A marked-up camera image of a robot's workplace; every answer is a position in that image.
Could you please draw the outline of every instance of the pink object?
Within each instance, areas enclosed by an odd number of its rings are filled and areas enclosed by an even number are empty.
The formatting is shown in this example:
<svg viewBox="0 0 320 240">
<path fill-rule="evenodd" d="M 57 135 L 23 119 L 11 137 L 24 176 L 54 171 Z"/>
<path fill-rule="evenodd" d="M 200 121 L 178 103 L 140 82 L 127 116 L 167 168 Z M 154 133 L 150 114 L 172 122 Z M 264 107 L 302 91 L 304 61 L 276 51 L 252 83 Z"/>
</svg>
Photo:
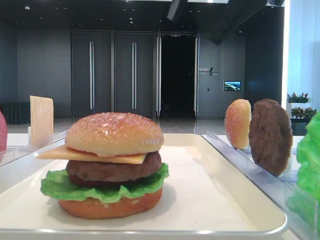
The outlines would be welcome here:
<svg viewBox="0 0 320 240">
<path fill-rule="evenodd" d="M 7 149 L 8 127 L 6 119 L 0 112 L 0 152 Z"/>
</svg>

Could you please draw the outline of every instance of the top bun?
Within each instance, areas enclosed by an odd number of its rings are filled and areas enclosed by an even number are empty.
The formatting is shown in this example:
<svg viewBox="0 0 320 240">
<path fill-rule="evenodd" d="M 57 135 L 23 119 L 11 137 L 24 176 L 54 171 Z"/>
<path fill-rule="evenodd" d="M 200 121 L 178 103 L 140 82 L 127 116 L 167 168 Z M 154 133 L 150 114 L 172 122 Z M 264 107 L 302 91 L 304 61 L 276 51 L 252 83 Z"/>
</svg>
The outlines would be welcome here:
<svg viewBox="0 0 320 240">
<path fill-rule="evenodd" d="M 237 99 L 227 108 L 224 126 L 233 147 L 245 149 L 249 145 L 250 119 L 251 105 L 248 100 Z"/>
<path fill-rule="evenodd" d="M 163 143 L 162 130 L 155 122 L 140 115 L 119 112 L 81 118 L 65 137 L 67 147 L 99 157 L 156 152 Z"/>
</svg>

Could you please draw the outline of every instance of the white tray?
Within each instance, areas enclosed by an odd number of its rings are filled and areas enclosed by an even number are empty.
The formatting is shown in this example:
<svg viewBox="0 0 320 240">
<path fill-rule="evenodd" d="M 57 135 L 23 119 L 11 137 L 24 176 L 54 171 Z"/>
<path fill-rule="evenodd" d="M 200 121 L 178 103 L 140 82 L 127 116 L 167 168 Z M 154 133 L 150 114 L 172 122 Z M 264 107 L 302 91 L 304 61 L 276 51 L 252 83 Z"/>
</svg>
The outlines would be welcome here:
<svg viewBox="0 0 320 240">
<path fill-rule="evenodd" d="M 0 191 L 0 239 L 280 239 L 287 229 L 286 214 L 203 137 L 164 136 L 160 153 L 170 177 L 162 199 L 154 209 L 125 218 L 85 220 L 68 215 L 55 199 L 40 192 L 46 173 L 63 169 L 67 162 L 55 160 L 43 167 L 43 160 L 32 154 L 19 159 L 41 167 Z"/>
</svg>

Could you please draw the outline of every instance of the gray door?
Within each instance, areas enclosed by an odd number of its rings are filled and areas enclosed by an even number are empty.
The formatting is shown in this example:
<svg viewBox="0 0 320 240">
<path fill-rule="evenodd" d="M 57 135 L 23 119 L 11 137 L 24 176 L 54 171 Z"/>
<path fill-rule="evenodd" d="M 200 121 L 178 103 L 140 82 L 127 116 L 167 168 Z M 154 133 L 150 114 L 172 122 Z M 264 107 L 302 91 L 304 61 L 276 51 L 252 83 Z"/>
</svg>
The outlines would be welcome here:
<svg viewBox="0 0 320 240">
<path fill-rule="evenodd" d="M 152 118 L 154 86 L 154 35 L 136 34 L 136 109 L 135 113 Z"/>
<path fill-rule="evenodd" d="M 152 33 L 115 34 L 115 111 L 153 117 Z"/>
<path fill-rule="evenodd" d="M 111 111 L 111 34 L 72 33 L 73 116 Z"/>
<path fill-rule="evenodd" d="M 120 113 L 134 112 L 134 37 L 132 33 L 114 35 L 115 111 Z"/>
<path fill-rule="evenodd" d="M 72 100 L 73 116 L 82 118 L 93 113 L 90 93 L 90 32 L 72 33 Z"/>
<path fill-rule="evenodd" d="M 93 32 L 94 109 L 93 113 L 111 112 L 111 33 Z"/>
</svg>

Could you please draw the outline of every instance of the green plant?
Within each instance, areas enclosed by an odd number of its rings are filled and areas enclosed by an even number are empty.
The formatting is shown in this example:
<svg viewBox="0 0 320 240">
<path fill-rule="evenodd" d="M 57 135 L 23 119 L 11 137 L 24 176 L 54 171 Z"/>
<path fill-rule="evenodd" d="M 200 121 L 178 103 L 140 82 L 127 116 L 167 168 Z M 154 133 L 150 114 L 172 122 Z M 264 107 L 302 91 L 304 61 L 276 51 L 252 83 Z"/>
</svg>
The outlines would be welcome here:
<svg viewBox="0 0 320 240">
<path fill-rule="evenodd" d="M 300 95 L 297 95 L 295 92 L 290 96 L 287 95 L 286 98 L 287 103 L 299 103 L 299 104 L 306 104 L 310 102 L 310 98 L 308 97 L 308 93 L 302 93 Z"/>
<path fill-rule="evenodd" d="M 295 107 L 291 110 L 292 116 L 296 119 L 311 119 L 317 114 L 317 109 Z"/>
</svg>

